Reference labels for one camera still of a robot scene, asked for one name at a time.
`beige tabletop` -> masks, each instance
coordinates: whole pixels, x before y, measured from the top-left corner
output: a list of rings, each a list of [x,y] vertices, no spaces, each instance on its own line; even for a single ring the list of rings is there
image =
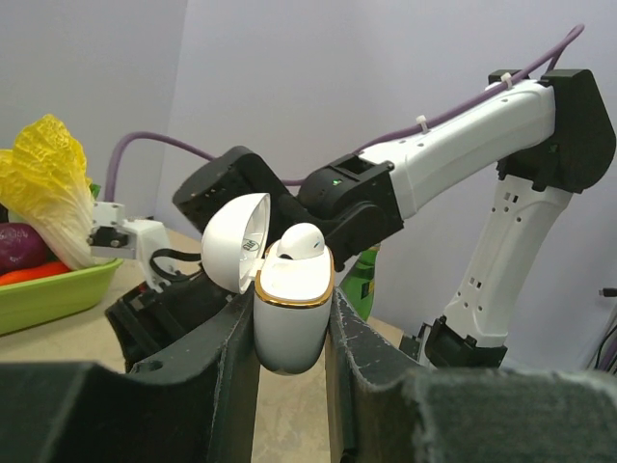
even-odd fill
[[[198,252],[200,244],[170,231],[174,249]],[[186,272],[193,267],[188,264]],[[0,362],[97,360],[123,371],[124,360],[104,311],[143,280],[134,261],[118,269],[103,301],[67,318],[0,337]],[[369,323],[398,345],[402,332],[375,318]],[[262,368],[255,418],[253,461],[329,463],[324,356],[298,376],[278,376]]]

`earbud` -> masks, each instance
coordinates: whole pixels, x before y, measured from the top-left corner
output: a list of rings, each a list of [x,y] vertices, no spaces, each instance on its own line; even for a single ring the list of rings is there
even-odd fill
[[[325,247],[321,230],[313,224],[297,224],[282,234],[277,255],[283,259],[310,259],[321,256]]]

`logo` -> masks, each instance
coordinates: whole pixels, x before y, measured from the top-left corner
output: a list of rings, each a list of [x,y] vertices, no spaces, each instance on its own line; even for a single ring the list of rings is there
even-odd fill
[[[259,249],[259,243],[251,239],[245,239],[244,242],[242,243],[242,249],[244,249],[245,251],[254,252],[257,249]]]

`white wall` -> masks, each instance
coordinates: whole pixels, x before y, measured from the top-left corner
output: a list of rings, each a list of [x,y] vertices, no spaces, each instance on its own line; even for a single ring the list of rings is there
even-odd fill
[[[281,177],[300,177],[481,91],[489,72],[526,65],[578,22],[587,30],[560,66],[594,70],[615,121],[616,14],[610,0],[190,0],[169,133],[215,154],[246,145]],[[171,196],[200,164],[166,150],[156,215],[184,232]],[[593,350],[611,309],[597,289],[617,282],[616,176],[614,165],[551,231],[523,288],[510,362],[577,368]],[[384,244],[377,316],[414,333],[441,313],[495,186],[494,168],[478,173]]]
[[[186,0],[2,2],[0,146],[53,113],[82,142],[89,175],[103,183],[122,135],[167,131],[185,9]],[[138,142],[127,153],[118,198],[130,212],[150,215],[163,147]]]

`green plastic bowl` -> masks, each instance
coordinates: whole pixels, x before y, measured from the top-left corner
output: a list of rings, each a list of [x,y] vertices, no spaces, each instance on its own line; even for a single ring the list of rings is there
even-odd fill
[[[121,259],[104,265],[0,286],[0,335],[91,309],[114,278]]]

